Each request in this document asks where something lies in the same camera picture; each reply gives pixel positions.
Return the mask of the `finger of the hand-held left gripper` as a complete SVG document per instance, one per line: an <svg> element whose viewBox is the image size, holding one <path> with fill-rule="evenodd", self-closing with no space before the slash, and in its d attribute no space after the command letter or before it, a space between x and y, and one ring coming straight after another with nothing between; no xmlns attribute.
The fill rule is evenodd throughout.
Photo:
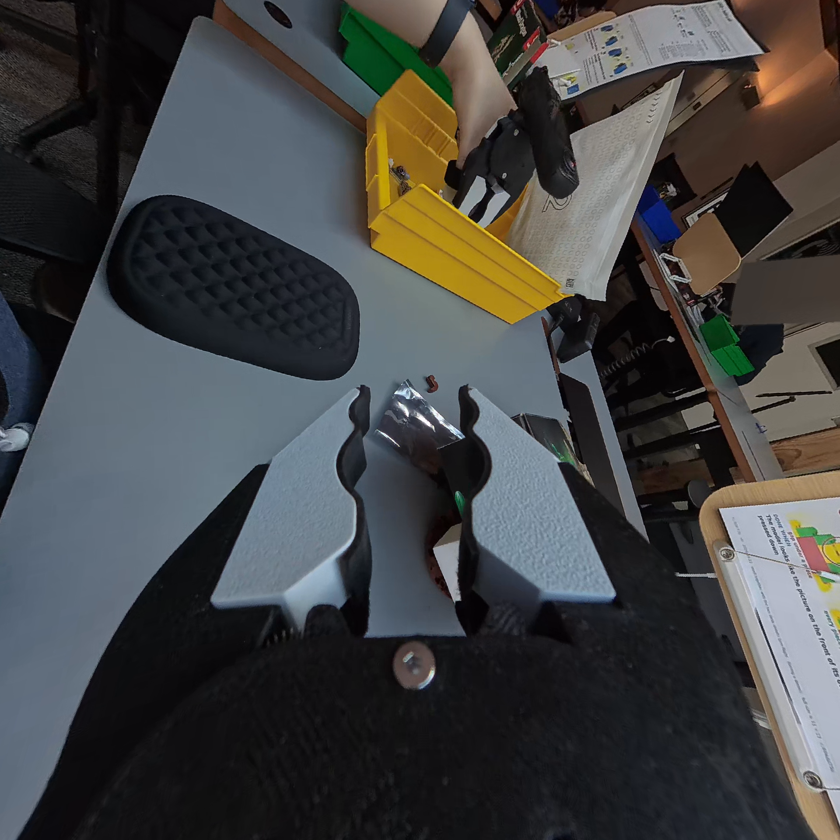
<svg viewBox="0 0 840 840"><path fill-rule="evenodd" d="M478 225L482 228L488 227L513 203L515 199L504 188L498 184L492 185L486 182L479 189Z"/></svg>
<svg viewBox="0 0 840 840"><path fill-rule="evenodd" d="M481 201L485 197L486 192L486 178L481 175L477 175L476 178L470 184L469 189L462 196L460 204L456 204L456 193L452 196L451 203L453 207L456 207L456 209L458 209L463 215L469 216L473 213L474 209L478 205L480 205Z"/></svg>

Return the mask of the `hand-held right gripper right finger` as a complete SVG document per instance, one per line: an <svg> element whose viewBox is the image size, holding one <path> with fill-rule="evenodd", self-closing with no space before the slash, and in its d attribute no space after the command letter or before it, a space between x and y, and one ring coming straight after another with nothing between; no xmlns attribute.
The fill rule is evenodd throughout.
<svg viewBox="0 0 840 840"><path fill-rule="evenodd" d="M471 385L458 390L456 614L469 636L498 607L532 629L547 605L605 605L616 590L574 498L579 478Z"/></svg>

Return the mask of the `yellow plastic bin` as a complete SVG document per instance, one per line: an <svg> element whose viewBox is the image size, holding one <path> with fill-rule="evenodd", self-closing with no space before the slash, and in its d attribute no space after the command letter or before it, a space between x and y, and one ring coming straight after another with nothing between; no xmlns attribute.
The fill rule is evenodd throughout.
<svg viewBox="0 0 840 840"><path fill-rule="evenodd" d="M442 197L457 156L455 111L418 75L405 70L366 121L365 188L371 246L490 314L514 323L570 294L508 247L518 205L483 228ZM388 160L415 183L398 196Z"/></svg>

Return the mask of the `black toy set box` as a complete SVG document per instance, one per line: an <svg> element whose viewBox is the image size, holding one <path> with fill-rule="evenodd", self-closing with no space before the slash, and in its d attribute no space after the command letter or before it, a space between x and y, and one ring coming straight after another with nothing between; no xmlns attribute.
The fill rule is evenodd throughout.
<svg viewBox="0 0 840 840"><path fill-rule="evenodd" d="M534 438L562 463L568 464L587 481L592 476L586 464L579 459L577 448L565 426L553 417L520 413L511 417L513 423ZM441 447L437 453L440 460L440 475L446 480L455 501L458 520L463 518L466 508L466 492L471 487L469 478L469 446L466 438Z"/></svg>

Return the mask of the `white foam cube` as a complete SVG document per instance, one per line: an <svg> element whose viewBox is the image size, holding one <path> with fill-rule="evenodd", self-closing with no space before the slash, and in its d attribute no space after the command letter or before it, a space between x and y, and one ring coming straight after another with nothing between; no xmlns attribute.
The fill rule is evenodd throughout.
<svg viewBox="0 0 840 840"><path fill-rule="evenodd" d="M459 543L460 526L453 527L432 548L433 578L438 587L453 602L459 602Z"/></svg>

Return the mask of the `brown round brick model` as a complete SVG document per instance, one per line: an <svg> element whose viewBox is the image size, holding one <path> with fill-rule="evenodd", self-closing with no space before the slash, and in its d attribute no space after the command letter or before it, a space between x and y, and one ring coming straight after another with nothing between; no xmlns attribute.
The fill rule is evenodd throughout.
<svg viewBox="0 0 840 840"><path fill-rule="evenodd" d="M429 578L436 584L437 588L441 591L438 587L437 583L434 581L433 578L433 556L432 556L432 548L435 543L440 540L448 530L453 527L460 526L461 531L461 519L460 516L456 513L448 512L443 516L437 517L433 523L427 529L425 542L424 542L424 551L425 551L425 562L427 567L427 572L429 574Z"/></svg>

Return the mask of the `silver foil bag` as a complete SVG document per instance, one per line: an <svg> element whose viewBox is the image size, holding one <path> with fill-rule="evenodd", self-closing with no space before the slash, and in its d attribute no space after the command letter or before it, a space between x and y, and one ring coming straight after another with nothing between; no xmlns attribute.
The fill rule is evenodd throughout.
<svg viewBox="0 0 840 840"><path fill-rule="evenodd" d="M409 380L395 388L374 437L431 477L442 468L439 450L464 439Z"/></svg>

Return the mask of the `person's left forearm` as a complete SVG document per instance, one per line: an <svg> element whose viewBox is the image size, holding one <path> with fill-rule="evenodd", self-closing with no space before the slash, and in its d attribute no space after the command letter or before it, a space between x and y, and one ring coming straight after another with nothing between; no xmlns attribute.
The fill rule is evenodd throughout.
<svg viewBox="0 0 840 840"><path fill-rule="evenodd" d="M353 9L390 33L420 48L447 1L349 1Z"/></svg>

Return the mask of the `grey adjoining desk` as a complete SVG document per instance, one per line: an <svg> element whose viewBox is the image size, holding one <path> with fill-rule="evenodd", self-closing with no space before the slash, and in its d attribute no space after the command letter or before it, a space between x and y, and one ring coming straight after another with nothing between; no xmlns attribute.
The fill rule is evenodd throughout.
<svg viewBox="0 0 840 840"><path fill-rule="evenodd" d="M623 451L618 442L617 433L613 425L613 419L606 404L606 397L603 393L602 386L596 372L592 354L586 353L572 360L571 362L561 364L560 362L558 362L554 350L553 336L550 337L550 316L547 313L544 313L542 315L541 321L543 332L548 343L554 372L558 381L559 390L560 373L564 373L584 383L590 390L591 397L595 405L595 411L597 413L602 433L606 442L607 452L610 456L612 468L616 477L616 482L618 484L619 492L623 500L625 513L622 515L639 532L639 534L644 539L648 539L648 533L645 528L642 512L636 501L634 487L624 459ZM562 396L561 400L563 402L563 406L567 411L567 414L569 415L569 412L566 406L564 405Z"/></svg>

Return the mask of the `grey desk with round grommet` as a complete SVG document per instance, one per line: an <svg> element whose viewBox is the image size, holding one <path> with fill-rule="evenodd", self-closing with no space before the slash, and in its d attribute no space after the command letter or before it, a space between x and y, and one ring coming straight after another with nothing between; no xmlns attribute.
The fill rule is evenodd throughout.
<svg viewBox="0 0 840 840"><path fill-rule="evenodd" d="M342 60L340 1L217 1L213 21L358 131L377 94Z"/></svg>

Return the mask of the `person's left hand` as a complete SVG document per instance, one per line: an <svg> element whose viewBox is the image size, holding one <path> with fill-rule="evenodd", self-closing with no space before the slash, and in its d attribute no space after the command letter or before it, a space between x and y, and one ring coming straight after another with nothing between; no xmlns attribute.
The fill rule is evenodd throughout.
<svg viewBox="0 0 840 840"><path fill-rule="evenodd" d="M480 27L468 13L440 62L453 90L458 120L458 167L497 122L516 108L490 56Z"/></svg>

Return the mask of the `curled printed instruction sheet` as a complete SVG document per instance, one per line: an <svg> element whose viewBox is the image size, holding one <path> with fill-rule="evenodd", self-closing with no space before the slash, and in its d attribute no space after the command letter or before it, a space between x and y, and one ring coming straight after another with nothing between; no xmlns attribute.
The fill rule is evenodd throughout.
<svg viewBox="0 0 840 840"><path fill-rule="evenodd" d="M728 2L658 4L554 41L535 67L546 69L567 101L649 71L725 67L768 51Z"/></svg>

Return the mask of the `black monitor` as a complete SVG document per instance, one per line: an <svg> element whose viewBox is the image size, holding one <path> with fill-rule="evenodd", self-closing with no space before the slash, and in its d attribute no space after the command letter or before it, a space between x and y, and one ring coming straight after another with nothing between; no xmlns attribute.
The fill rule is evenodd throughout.
<svg viewBox="0 0 840 840"><path fill-rule="evenodd" d="M713 214L743 258L793 214L759 162L746 164Z"/></svg>

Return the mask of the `person's blue jeans leg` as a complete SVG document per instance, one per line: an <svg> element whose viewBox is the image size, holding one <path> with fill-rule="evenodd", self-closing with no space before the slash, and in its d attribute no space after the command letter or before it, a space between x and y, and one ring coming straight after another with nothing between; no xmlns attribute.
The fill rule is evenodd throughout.
<svg viewBox="0 0 840 840"><path fill-rule="evenodd" d="M19 423L36 426L46 399L46 375L41 357L1 297L1 427ZM1 508L25 456L25 450L1 453Z"/></svg>

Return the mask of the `black office chair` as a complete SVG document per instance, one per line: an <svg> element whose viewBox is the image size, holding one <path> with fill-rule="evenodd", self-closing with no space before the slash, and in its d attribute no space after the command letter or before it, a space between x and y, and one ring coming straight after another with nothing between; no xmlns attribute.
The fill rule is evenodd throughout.
<svg viewBox="0 0 840 840"><path fill-rule="evenodd" d="M137 162L122 129L98 195L98 126L76 91L67 3L2 2L2 289L21 305L78 319Z"/></svg>

